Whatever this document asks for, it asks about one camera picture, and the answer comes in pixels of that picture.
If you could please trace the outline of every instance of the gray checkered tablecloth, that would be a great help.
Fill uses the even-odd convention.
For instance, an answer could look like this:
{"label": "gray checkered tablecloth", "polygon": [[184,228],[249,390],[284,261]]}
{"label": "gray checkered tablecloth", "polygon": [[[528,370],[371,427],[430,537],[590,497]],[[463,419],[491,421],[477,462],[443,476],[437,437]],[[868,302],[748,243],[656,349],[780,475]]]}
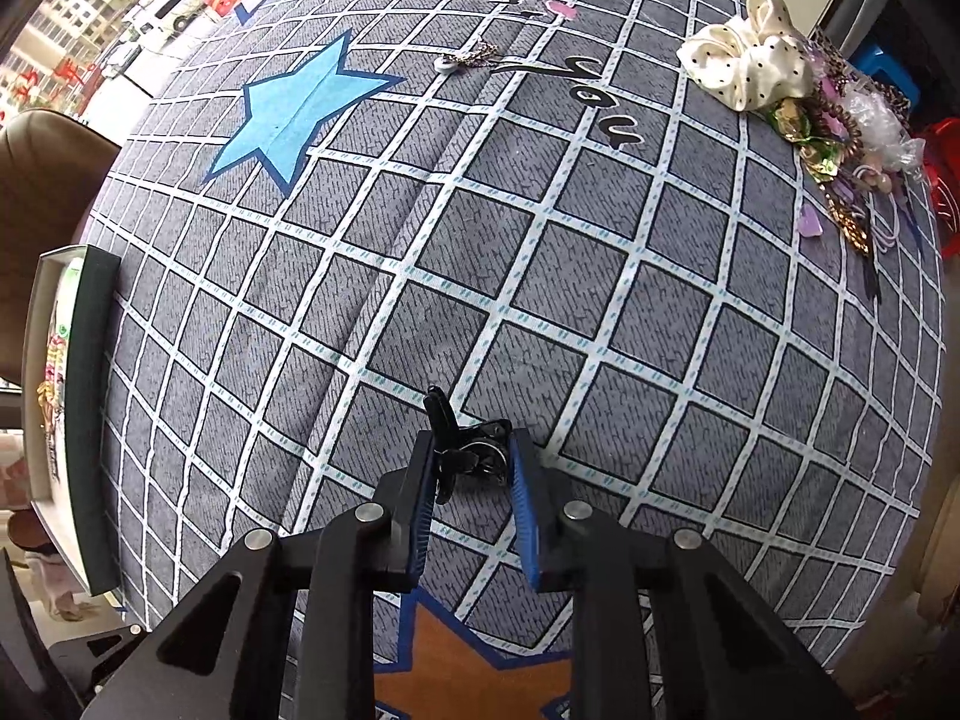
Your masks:
{"label": "gray checkered tablecloth", "polygon": [[[527,425],[625,525],[703,531],[820,661],[862,624],[940,412],[928,209],[921,247],[904,224],[880,256],[875,305],[792,148],[679,70],[680,38],[742,0],[554,1],[576,17],[266,0],[150,106],[85,233],[123,257],[104,489],[148,625],[248,529],[316,528],[369,497],[426,426],[428,383],[464,418]],[[290,194],[254,158],[206,181],[243,84],[348,29],[348,68],[402,82],[326,122]],[[478,38],[533,69],[436,75]],[[799,236],[805,199],[822,238]],[[570,601],[527,589],[502,490],[464,485],[434,536],[421,585],[480,640],[569,645]],[[376,599],[381,661],[398,603]]]}

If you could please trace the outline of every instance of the pile of hair accessories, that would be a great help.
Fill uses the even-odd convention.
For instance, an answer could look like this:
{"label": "pile of hair accessories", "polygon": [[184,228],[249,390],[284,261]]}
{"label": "pile of hair accessories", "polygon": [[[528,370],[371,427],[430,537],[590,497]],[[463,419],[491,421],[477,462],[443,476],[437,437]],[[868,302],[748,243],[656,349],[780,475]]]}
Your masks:
{"label": "pile of hair accessories", "polygon": [[[800,35],[783,0],[747,0],[747,14],[705,26],[677,55],[707,93],[755,111],[798,149],[829,215],[863,257],[867,296],[880,300],[875,257],[896,246],[901,220],[923,257],[913,201],[923,203],[915,187],[925,185],[925,142],[907,132],[899,91],[858,73],[823,35]],[[823,234],[816,217],[805,202],[803,237]]]}

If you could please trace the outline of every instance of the light blue star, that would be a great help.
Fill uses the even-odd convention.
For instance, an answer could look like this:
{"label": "light blue star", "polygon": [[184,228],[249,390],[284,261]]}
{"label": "light blue star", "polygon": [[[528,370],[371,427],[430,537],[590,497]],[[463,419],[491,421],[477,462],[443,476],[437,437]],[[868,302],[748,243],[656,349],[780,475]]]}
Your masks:
{"label": "light blue star", "polygon": [[289,196],[323,123],[404,80],[344,70],[349,42],[348,29],[299,69],[244,84],[247,119],[217,153],[206,180],[254,156]]}

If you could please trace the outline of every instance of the white van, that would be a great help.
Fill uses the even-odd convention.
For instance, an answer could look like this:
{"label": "white van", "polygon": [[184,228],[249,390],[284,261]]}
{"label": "white van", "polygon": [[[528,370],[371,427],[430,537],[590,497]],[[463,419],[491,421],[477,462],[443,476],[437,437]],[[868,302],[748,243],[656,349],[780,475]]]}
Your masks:
{"label": "white van", "polygon": [[140,0],[124,21],[144,36],[141,44],[159,50],[183,32],[202,10],[203,0]]}

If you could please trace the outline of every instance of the orange star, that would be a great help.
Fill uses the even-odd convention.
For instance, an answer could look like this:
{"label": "orange star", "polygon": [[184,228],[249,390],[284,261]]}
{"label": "orange star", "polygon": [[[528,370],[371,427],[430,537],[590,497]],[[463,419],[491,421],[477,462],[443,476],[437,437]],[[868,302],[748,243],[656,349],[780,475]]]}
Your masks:
{"label": "orange star", "polygon": [[501,656],[420,590],[403,599],[398,655],[373,690],[410,720],[542,720],[570,690],[566,654]]}

